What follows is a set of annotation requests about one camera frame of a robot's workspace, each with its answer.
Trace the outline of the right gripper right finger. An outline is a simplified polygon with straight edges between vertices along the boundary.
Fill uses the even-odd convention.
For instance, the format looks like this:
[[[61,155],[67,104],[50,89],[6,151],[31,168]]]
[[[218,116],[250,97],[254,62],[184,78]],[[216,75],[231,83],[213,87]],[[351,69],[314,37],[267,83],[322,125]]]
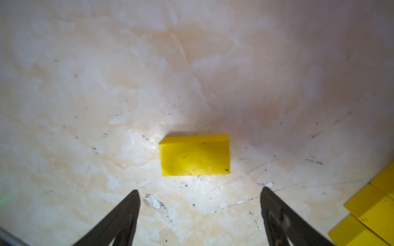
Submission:
[[[270,188],[260,195],[261,214],[270,246],[332,246]]]

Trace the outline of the yellow small block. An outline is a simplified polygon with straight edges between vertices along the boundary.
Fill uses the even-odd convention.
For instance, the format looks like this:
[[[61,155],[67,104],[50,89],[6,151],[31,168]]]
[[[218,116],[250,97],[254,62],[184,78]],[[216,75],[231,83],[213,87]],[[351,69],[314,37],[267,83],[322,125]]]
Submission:
[[[231,173],[226,134],[165,137],[159,143],[159,152],[164,176]]]

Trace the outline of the yellow short block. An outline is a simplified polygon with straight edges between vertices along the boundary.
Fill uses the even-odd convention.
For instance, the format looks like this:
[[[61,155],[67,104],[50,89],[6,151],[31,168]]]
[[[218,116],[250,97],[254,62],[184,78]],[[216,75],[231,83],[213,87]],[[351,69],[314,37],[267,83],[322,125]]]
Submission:
[[[336,246],[389,246],[353,215],[348,215],[328,233]]]

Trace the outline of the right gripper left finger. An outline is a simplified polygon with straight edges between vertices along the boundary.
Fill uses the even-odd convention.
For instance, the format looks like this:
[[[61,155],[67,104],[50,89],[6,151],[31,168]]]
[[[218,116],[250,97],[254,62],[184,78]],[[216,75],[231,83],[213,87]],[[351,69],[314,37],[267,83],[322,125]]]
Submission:
[[[75,246],[131,246],[141,206],[138,190],[129,193]]]

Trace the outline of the yellow long block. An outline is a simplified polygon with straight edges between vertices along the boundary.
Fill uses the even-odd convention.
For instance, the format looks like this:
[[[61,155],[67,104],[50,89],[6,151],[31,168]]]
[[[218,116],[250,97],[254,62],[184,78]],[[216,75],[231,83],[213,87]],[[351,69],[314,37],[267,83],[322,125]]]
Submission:
[[[389,195],[368,184],[344,207],[386,243],[394,244],[394,200]]]
[[[370,184],[394,199],[394,162],[377,174]]]

